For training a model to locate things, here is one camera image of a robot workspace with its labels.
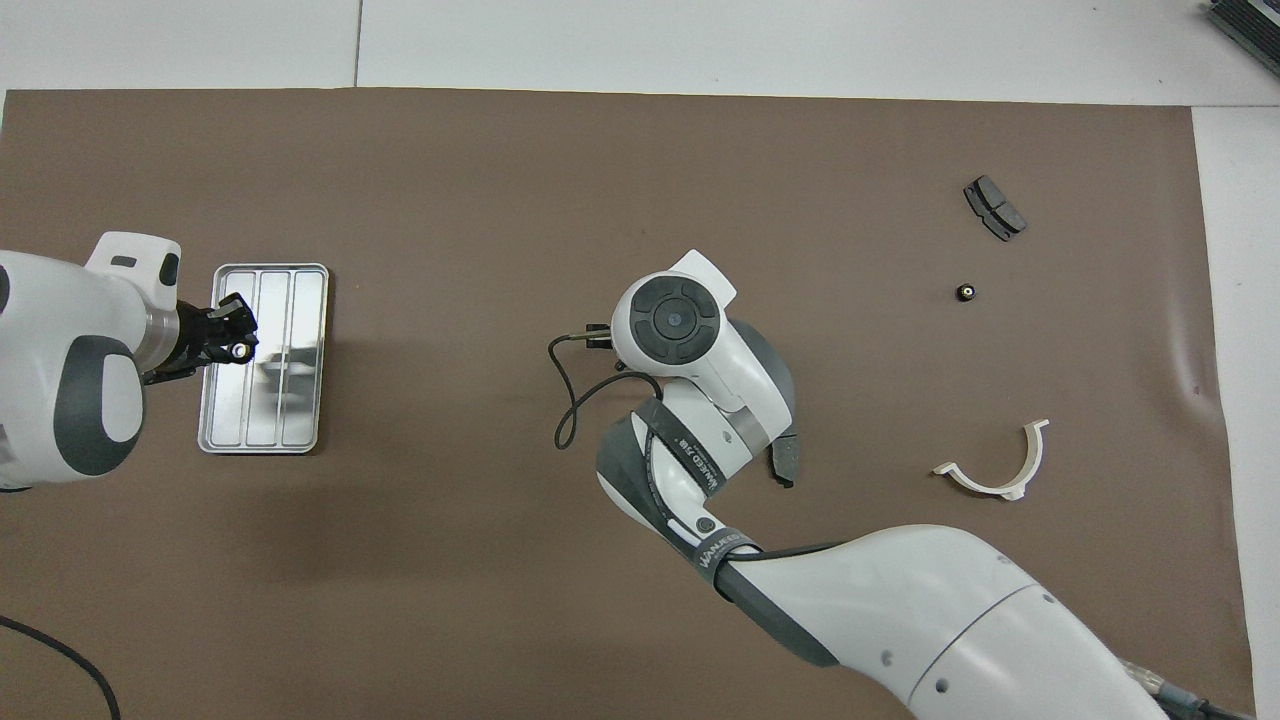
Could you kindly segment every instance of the black cable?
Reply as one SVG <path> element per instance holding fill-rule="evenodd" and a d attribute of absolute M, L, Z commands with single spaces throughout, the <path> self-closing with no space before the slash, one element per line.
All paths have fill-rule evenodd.
<path fill-rule="evenodd" d="M 0 615 L 0 625 L 9 628 L 17 633 L 22 633 L 28 638 L 56 650 L 60 655 L 79 665 L 81 670 L 88 673 L 90 678 L 97 683 L 97 689 L 102 691 L 102 697 L 106 700 L 106 708 L 111 714 L 111 720 L 120 720 L 120 706 L 115 702 L 115 693 L 111 692 L 111 684 L 106 682 L 106 675 L 101 670 L 93 666 L 83 655 L 76 652 L 73 647 L 59 641 L 58 638 L 46 635 L 40 630 L 32 628 L 31 625 L 23 625 L 22 623 Z"/>
<path fill-rule="evenodd" d="M 564 365 L 559 361 L 559 357 L 556 356 L 556 346 L 571 340 L 589 340 L 603 334 L 607 333 L 562 334 L 558 338 L 553 340 L 547 346 L 547 355 L 550 356 L 552 364 L 556 365 L 556 372 L 558 372 L 561 379 L 564 380 L 564 389 L 568 391 L 568 410 L 566 410 L 564 414 L 561 415 L 561 421 L 557 423 L 556 425 L 556 437 L 554 437 L 556 450 L 566 450 L 568 448 L 568 446 L 573 445 L 573 438 L 577 437 L 579 409 L 582 407 L 582 405 L 585 405 L 586 401 L 590 400 L 593 395 L 600 392 L 602 389 L 609 387 L 611 384 L 618 380 L 625 380 L 628 378 L 636 378 L 639 380 L 644 380 L 649 383 L 650 388 L 653 388 L 654 397 L 662 400 L 662 386 L 658 384 L 658 380 L 653 379 L 653 375 L 649 375 L 648 373 L 640 373 L 637 370 L 627 370 L 623 373 L 618 373 L 616 375 L 611 375 L 591 386 L 590 389 L 582 393 L 582 397 L 579 397 L 573 392 L 573 383 L 568 378 L 568 372 L 564 370 Z M 566 424 L 568 425 L 568 437 L 562 438 L 561 436 L 564 433 Z"/>
<path fill-rule="evenodd" d="M 1199 708 L 1204 714 L 1204 717 L 1217 717 L 1219 720 L 1253 720 L 1249 715 L 1242 715 L 1239 712 L 1231 712 L 1224 707 L 1219 707 L 1212 702 L 1204 702 Z"/>

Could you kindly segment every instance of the silver tray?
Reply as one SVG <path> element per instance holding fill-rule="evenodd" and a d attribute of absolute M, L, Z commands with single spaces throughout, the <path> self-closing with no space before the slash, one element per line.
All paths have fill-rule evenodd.
<path fill-rule="evenodd" d="M 200 448 L 307 452 L 320 424 L 329 269 L 314 263 L 223 265 L 214 273 L 214 306 L 233 292 L 257 318 L 257 354 L 247 365 L 205 368 Z"/>

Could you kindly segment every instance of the white plastic bracket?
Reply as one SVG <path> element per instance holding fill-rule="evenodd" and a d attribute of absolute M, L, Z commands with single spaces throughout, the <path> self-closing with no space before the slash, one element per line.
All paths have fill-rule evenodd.
<path fill-rule="evenodd" d="M 1027 461 L 1023 462 L 1023 469 L 1014 475 L 1014 479 L 1000 487 L 987 487 L 979 486 L 978 483 L 969 479 L 969 475 L 964 474 L 955 462 L 943 462 L 933 469 L 934 475 L 951 475 L 951 479 L 960 483 L 961 486 L 984 495 L 998 495 L 1005 500 L 1020 500 L 1027 495 L 1027 483 L 1036 477 L 1036 471 L 1039 470 L 1041 460 L 1044 457 L 1044 437 L 1041 434 L 1041 428 L 1048 424 L 1048 420 L 1036 420 L 1034 423 L 1027 423 L 1023 429 L 1027 430 Z"/>

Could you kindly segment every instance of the circular joint cap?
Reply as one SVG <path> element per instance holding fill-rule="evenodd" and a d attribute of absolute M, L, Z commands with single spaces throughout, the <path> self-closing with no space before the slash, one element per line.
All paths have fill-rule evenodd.
<path fill-rule="evenodd" d="M 707 355 L 719 336 L 719 323 L 710 291 L 689 278 L 655 277 L 631 299 L 628 324 L 636 345 L 666 365 L 685 365 Z"/>

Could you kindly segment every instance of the brown surface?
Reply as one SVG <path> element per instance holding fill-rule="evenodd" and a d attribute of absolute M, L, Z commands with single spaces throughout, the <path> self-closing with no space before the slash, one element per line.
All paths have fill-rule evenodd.
<path fill-rule="evenodd" d="M 1116 653 L 1252 706 L 1187 109 L 99 91 L 4 117 L 8 249 L 161 234 L 197 301 L 227 261 L 334 275 L 312 456 L 202 455 L 192 380 L 148 392 L 114 475 L 0 501 L 0 612 L 95 660 L 129 719 L 908 717 L 609 503 L 595 441 L 639 388 L 552 447 L 547 340 L 689 247 L 800 393 L 799 486 L 751 466 L 722 519 L 773 548 L 965 528 Z M 980 173 L 1030 222 L 1014 242 L 964 202 Z M 612 363 L 567 355 L 584 383 Z M 1010 477 L 1041 416 L 1024 501 L 928 474 Z M 0 715 L 97 716 L 10 635 Z"/>

